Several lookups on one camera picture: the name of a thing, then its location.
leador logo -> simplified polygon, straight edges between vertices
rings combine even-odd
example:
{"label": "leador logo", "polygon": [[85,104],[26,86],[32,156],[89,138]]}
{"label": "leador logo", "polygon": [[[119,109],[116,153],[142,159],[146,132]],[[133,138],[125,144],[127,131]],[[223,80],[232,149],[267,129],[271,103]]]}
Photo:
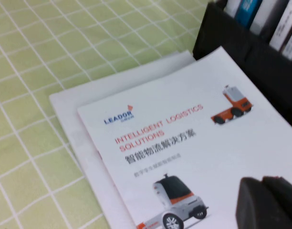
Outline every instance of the leador logo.
{"label": "leador logo", "polygon": [[104,123],[107,125],[110,123],[114,123],[116,121],[121,121],[121,122],[128,121],[134,118],[133,114],[131,113],[132,109],[133,109],[133,106],[128,105],[128,111],[125,111],[122,114],[115,115],[114,117],[107,118],[104,120]]}

blue book spine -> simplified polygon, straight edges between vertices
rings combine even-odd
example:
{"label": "blue book spine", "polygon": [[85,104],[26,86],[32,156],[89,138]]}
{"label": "blue book spine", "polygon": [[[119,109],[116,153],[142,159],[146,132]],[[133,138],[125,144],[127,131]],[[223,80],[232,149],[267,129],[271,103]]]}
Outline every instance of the blue book spine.
{"label": "blue book spine", "polygon": [[242,0],[235,16],[235,20],[249,29],[257,10],[261,5],[261,1],[262,0]]}

vehicle windshield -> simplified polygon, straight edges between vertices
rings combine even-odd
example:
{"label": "vehicle windshield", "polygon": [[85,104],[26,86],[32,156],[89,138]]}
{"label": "vehicle windshield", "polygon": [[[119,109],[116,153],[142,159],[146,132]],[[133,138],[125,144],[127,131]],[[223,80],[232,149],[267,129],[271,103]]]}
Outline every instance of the vehicle windshield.
{"label": "vehicle windshield", "polygon": [[157,183],[161,183],[169,199],[176,199],[191,193],[189,188],[175,176],[164,178]]}
{"label": "vehicle windshield", "polygon": [[226,93],[228,97],[234,102],[244,98],[243,94],[237,89],[237,87],[230,87],[226,89]]}

white vehicle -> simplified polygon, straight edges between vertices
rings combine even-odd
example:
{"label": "white vehicle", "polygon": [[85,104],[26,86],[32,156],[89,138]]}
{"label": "white vehicle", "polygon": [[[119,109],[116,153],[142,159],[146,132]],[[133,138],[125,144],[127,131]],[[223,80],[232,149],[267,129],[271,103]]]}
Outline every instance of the white vehicle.
{"label": "white vehicle", "polygon": [[176,176],[167,176],[153,184],[154,191],[165,210],[137,226],[137,229],[184,229],[184,221],[191,217],[204,219],[207,208],[202,199],[195,196]]}

green checkered tablecloth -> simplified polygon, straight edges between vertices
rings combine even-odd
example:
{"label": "green checkered tablecloth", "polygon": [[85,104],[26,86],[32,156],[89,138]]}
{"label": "green checkered tablecloth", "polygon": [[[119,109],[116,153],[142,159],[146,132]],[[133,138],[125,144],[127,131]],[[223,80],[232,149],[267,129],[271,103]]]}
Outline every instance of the green checkered tablecloth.
{"label": "green checkered tablecloth", "polygon": [[0,0],[0,229],[107,229],[52,93],[192,50],[208,0]]}

